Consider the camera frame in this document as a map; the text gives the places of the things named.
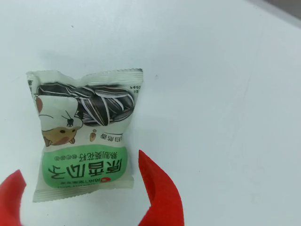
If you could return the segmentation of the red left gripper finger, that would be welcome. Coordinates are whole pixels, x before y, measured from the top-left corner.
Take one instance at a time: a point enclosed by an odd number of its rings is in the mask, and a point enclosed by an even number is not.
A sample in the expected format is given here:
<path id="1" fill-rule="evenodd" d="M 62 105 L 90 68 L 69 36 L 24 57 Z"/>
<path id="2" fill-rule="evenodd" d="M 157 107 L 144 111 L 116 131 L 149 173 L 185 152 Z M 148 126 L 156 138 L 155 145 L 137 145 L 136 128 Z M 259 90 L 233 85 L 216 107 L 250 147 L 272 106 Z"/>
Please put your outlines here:
<path id="1" fill-rule="evenodd" d="M 26 182 L 18 169 L 0 185 L 0 225 L 21 226 L 20 207 Z"/>

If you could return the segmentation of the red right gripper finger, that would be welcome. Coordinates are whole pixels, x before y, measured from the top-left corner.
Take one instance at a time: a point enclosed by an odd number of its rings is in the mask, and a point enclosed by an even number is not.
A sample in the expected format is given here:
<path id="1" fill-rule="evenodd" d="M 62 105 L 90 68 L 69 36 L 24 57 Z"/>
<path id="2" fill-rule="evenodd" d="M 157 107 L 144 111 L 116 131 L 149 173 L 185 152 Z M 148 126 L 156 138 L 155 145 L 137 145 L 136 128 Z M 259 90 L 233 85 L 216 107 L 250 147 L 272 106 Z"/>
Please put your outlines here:
<path id="1" fill-rule="evenodd" d="M 182 200 L 172 179 L 142 150 L 138 164 L 150 201 L 139 225 L 184 226 Z"/>

